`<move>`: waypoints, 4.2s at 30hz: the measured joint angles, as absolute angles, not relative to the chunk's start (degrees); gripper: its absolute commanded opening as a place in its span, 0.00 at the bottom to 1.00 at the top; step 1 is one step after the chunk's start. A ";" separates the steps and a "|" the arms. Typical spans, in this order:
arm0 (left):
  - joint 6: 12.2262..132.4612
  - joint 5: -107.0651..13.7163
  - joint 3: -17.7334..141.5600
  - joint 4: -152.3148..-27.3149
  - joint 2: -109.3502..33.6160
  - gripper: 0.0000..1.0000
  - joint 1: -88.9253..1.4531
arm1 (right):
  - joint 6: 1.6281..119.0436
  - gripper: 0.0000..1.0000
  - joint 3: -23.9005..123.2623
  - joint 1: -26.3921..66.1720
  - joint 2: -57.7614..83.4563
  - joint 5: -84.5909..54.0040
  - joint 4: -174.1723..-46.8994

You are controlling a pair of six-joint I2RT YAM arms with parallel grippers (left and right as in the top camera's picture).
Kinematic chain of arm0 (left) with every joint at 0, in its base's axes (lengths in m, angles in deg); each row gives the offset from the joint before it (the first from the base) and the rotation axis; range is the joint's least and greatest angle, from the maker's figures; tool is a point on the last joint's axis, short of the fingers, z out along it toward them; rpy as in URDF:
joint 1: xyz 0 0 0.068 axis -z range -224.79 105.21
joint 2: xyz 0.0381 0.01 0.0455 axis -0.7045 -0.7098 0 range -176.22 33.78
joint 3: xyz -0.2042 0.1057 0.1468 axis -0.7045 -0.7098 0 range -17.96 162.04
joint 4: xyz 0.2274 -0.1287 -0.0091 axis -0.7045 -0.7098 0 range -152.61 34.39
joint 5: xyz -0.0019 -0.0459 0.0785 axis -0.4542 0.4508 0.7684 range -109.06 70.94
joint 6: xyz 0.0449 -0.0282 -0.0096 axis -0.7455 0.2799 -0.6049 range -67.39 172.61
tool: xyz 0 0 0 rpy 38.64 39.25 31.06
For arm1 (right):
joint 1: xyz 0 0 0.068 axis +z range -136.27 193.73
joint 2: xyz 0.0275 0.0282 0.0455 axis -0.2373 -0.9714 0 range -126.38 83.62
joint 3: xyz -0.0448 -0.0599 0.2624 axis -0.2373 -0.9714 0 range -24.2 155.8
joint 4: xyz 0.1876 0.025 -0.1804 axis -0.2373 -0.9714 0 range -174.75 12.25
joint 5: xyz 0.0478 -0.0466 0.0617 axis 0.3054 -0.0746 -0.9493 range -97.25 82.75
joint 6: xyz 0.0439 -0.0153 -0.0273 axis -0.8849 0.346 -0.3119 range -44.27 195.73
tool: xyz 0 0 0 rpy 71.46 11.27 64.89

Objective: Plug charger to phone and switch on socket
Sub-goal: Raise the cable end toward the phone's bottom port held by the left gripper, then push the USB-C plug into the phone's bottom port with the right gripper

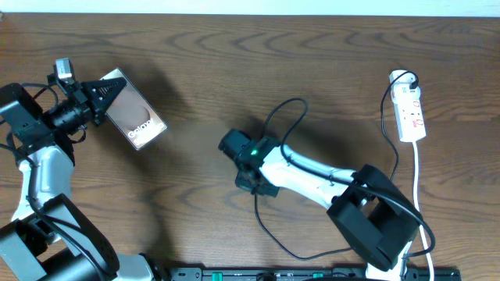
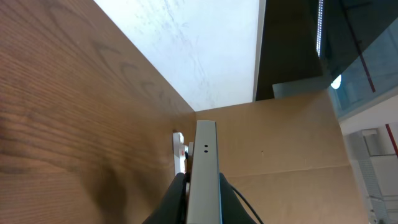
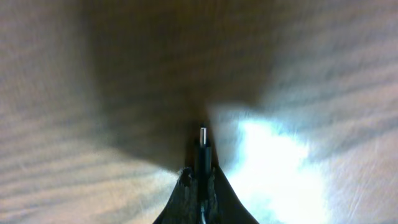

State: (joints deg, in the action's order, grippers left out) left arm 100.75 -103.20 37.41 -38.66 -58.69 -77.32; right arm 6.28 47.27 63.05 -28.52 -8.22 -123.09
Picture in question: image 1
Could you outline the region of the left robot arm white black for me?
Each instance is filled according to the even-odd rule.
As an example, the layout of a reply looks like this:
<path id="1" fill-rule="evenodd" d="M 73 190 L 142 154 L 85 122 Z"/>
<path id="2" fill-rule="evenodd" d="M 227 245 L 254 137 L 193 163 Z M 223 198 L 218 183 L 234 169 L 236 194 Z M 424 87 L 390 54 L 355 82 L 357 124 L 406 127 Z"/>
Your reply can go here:
<path id="1" fill-rule="evenodd" d="M 75 166 L 71 135 L 100 125 L 126 87 L 124 78 L 79 83 L 49 77 L 67 99 L 44 111 L 26 84 L 1 89 L 1 116 L 11 130 L 3 148 L 23 174 L 20 203 L 1 228 L 1 257 L 19 280 L 163 280 L 167 274 L 143 254 L 117 254 L 70 200 Z"/>

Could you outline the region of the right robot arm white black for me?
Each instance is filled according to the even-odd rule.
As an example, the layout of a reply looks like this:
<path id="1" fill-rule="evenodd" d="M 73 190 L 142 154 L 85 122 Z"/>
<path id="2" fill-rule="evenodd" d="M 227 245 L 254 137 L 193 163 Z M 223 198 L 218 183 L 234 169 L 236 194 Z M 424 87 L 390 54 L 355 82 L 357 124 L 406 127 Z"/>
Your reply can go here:
<path id="1" fill-rule="evenodd" d="M 278 139 L 231 129 L 218 148 L 237 166 L 237 187 L 276 197 L 292 190 L 325 208 L 369 279 L 400 280 L 421 214 L 376 167 L 340 169 L 306 158 Z"/>

